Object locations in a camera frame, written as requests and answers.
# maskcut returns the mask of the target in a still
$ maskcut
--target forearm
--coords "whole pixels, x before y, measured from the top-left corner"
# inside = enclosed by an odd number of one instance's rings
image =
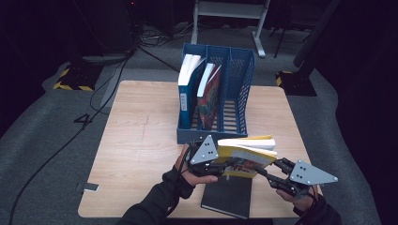
[[[301,216],[303,225],[340,225],[343,224],[342,218],[334,208],[329,205],[322,195],[318,195],[318,203],[308,212],[302,213],[295,208],[295,213]]]
[[[127,210],[117,225],[161,224],[166,219],[168,208],[173,206],[175,201],[178,171],[173,167],[162,179],[163,181],[155,185],[140,203]],[[180,180],[179,185],[178,198],[189,198],[194,187],[184,179]]]

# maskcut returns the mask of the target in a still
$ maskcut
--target white shelf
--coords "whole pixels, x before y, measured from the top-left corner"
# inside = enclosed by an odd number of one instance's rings
[[[245,5],[200,1],[198,3],[198,15],[260,19],[263,8],[263,5]]]
[[[260,34],[263,28],[264,19],[267,15],[268,0],[265,0],[264,5],[246,5],[235,3],[219,3],[195,1],[195,8],[193,9],[193,32],[191,37],[191,44],[196,44],[198,39],[198,16],[217,16],[217,17],[234,17],[247,18],[259,20],[257,30],[252,31],[255,47],[260,57],[265,57],[266,52],[260,41]]]

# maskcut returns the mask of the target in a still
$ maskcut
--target gray floor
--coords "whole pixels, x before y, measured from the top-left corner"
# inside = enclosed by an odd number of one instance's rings
[[[253,49],[254,27],[230,30],[204,30],[198,43]],[[266,58],[256,57],[253,85],[276,85],[275,73],[297,70],[293,59],[301,44],[284,42],[278,58],[273,58],[279,33],[261,36]],[[286,38],[301,39],[305,35],[288,32]],[[182,46],[190,42],[186,36],[160,47],[145,48],[165,62],[179,68]],[[33,103],[0,140],[0,224],[8,224],[10,210],[19,191],[31,175],[81,128],[73,121],[85,113],[94,115],[95,108],[105,102],[116,85],[120,67],[105,67],[97,82],[97,92],[53,90],[63,71],[44,81],[44,96]],[[123,79],[175,82],[177,72],[152,56],[138,50],[126,64]],[[372,193],[351,157],[335,120],[337,95],[329,83],[315,70],[311,75],[317,97],[293,97],[288,101],[312,163],[339,177],[336,184],[323,187],[329,203],[342,215],[344,224],[380,224]],[[103,109],[110,111],[112,101]],[[13,224],[114,224],[117,218],[82,218],[77,210],[82,193],[75,188],[84,183],[91,170],[107,115],[99,113],[69,145],[57,154],[32,180],[19,199]],[[294,224],[293,218],[274,219],[274,224]]]

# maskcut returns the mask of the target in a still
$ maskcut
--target person's right hand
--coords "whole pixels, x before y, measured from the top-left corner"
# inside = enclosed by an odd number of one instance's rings
[[[313,187],[314,189],[310,188],[310,193],[318,200],[318,188],[317,186]],[[276,193],[279,194],[285,201],[292,203],[301,212],[307,212],[311,205],[313,205],[314,200],[307,195],[298,200],[280,189],[277,189]]]

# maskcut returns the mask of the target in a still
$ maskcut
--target wire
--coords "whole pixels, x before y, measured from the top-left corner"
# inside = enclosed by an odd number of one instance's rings
[[[106,113],[106,112],[101,112],[100,110],[96,109],[96,108],[93,106],[93,104],[92,104],[92,100],[93,100],[93,97],[96,95],[96,93],[97,93],[108,81],[110,81],[110,80],[114,77],[114,75],[116,74],[117,68],[118,68],[121,64],[122,64],[122,63],[120,62],[120,63],[116,66],[116,68],[115,68],[114,73],[112,74],[112,76],[111,76],[110,78],[108,78],[108,80],[106,80],[106,81],[93,93],[93,95],[91,96],[91,98],[90,98],[90,107],[91,107],[91,109],[93,109],[94,111],[99,112],[99,113],[102,113],[102,114],[106,114],[106,115],[108,114],[108,113]]]
[[[129,58],[131,54],[132,54],[132,52],[126,53],[123,57],[114,58],[114,59],[101,59],[101,60],[92,60],[92,59],[86,59],[86,58],[83,57],[83,60],[88,65],[91,65],[91,66],[105,67],[105,66],[109,66],[109,65],[112,65],[112,64],[116,64],[116,63],[122,63],[127,58]]]
[[[179,72],[179,70],[175,67],[173,67],[171,64],[164,62],[163,60],[161,60],[158,56],[152,54],[151,52],[148,52],[147,50],[143,49],[141,46],[139,46],[140,50],[142,50],[144,53],[149,54],[150,56],[154,57],[155,59],[158,59],[159,61],[161,61],[164,65],[166,65],[167,67],[171,68],[172,70]]]
[[[176,191],[175,191],[175,200],[173,203],[173,206],[170,207],[170,209],[167,211],[167,216],[169,216],[170,214],[173,213],[173,211],[176,209],[176,207],[178,206],[179,203],[179,191],[181,188],[181,179],[182,179],[182,168],[184,167],[184,163],[185,163],[185,158],[187,158],[187,155],[189,154],[189,152],[191,151],[191,145],[188,147],[187,151],[184,154],[184,157],[181,159],[181,163],[179,164],[179,168],[178,168],[178,178],[176,180]]]
[[[311,186],[311,189],[313,190],[313,193],[315,193],[315,188],[314,186]],[[307,212],[305,212],[304,215],[302,215],[298,221],[295,223],[295,225],[299,225],[302,223],[303,218],[305,217],[305,215],[307,215],[308,212],[310,212],[317,204],[318,204],[318,200],[316,199],[316,197],[311,194],[310,192],[307,193],[307,195],[313,199],[313,203],[311,204],[310,208],[307,210]]]
[[[100,107],[100,109],[91,117],[88,119],[88,121],[86,123],[83,124],[82,128],[80,128],[61,148],[59,148],[52,156],[50,156],[31,176],[30,178],[26,181],[26,183],[23,185],[23,187],[21,188],[20,192],[18,193],[14,204],[12,205],[11,211],[9,213],[9,221],[8,221],[8,225],[12,225],[12,220],[15,214],[15,209],[17,207],[18,201],[21,198],[21,196],[23,195],[23,192],[26,190],[26,188],[28,187],[28,185],[30,184],[30,182],[38,175],[38,173],[41,172],[41,170],[53,159],[55,158],[62,150],[64,150],[80,133],[82,133],[82,131],[93,122],[93,119],[95,117],[97,117],[97,115],[100,113],[100,111],[106,106],[106,104],[111,100],[112,96],[115,93],[115,90],[117,88],[117,84],[120,82],[120,78],[123,72],[123,68],[124,66],[127,64],[127,62],[129,61],[130,58],[127,58],[126,61],[123,63],[122,68],[120,69],[119,72],[119,76],[117,78],[117,82],[116,82],[116,86],[114,88],[114,90],[112,91],[112,94],[108,97],[108,99],[106,100],[106,102]]]
[[[139,45],[145,47],[157,47],[164,45],[170,40],[171,38],[165,35],[158,35],[157,32],[154,30],[145,30],[143,34],[140,36]]]
[[[198,22],[200,21],[200,20],[202,20],[202,18],[204,18],[203,16],[202,17],[199,17],[198,18]],[[184,34],[184,35],[182,35],[182,33],[185,31],[185,30],[187,30],[188,28],[190,28],[191,26],[193,25],[193,22],[191,22],[190,24],[188,24],[187,26],[185,26],[180,32],[178,32],[177,34],[175,34],[175,36],[183,36],[183,37],[185,37],[185,36],[187,36],[187,35],[192,35],[192,33],[189,33],[189,34]]]

